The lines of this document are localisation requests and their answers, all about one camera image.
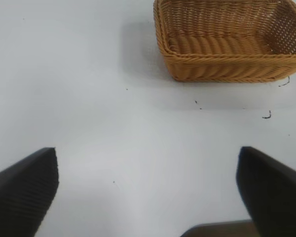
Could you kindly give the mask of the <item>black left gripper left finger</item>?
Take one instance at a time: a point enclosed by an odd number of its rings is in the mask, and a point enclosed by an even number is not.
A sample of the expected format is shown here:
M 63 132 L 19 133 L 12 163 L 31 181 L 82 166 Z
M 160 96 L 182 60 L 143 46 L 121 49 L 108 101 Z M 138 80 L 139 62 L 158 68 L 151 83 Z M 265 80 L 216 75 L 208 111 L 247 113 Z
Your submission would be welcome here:
M 0 172 L 0 237 L 33 237 L 59 186 L 55 148 L 42 148 Z

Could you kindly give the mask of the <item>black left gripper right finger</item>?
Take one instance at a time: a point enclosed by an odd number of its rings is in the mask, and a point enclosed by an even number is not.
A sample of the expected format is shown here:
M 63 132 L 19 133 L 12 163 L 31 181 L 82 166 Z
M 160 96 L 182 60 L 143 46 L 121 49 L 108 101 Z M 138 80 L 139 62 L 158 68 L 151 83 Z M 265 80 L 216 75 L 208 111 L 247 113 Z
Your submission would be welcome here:
M 242 147 L 236 171 L 242 201 L 262 237 L 296 237 L 296 171 Z

